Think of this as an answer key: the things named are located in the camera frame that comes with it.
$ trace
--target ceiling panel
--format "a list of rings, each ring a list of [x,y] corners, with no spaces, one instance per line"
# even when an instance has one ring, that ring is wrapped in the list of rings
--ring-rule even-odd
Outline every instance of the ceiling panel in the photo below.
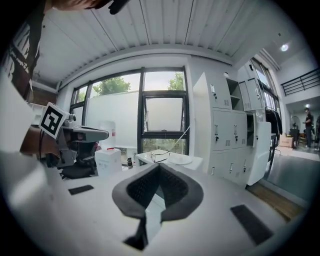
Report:
[[[34,78],[54,85],[94,60],[144,45],[191,45],[233,56],[250,48],[248,36],[259,30],[262,2],[131,0],[116,15],[109,14],[108,6],[50,10]]]

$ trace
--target black cable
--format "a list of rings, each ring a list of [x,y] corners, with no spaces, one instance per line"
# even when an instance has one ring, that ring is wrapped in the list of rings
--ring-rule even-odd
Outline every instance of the black cable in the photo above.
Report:
[[[41,161],[41,148],[42,148],[42,140],[44,138],[45,132],[43,130],[40,130],[40,135],[39,135],[39,159]]]

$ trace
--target wooden floor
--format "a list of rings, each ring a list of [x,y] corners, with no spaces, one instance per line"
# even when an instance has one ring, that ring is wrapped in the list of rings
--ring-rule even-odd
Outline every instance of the wooden floor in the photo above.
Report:
[[[256,197],[260,198],[262,201],[273,207],[287,222],[304,211],[301,206],[273,192],[272,190],[266,188],[258,182],[252,186],[248,186],[246,189]]]

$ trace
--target frosted glass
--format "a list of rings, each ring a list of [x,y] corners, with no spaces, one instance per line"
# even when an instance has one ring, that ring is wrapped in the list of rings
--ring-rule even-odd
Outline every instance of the frosted glass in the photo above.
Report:
[[[147,98],[148,131],[180,131],[182,98]]]
[[[116,147],[137,148],[138,95],[133,91],[90,98],[85,125],[99,129],[101,121],[113,121]]]

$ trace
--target white box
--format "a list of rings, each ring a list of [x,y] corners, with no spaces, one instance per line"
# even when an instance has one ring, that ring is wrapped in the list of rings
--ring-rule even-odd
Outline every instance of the white box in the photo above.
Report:
[[[94,153],[98,176],[106,177],[117,172],[122,172],[120,149],[101,149]]]

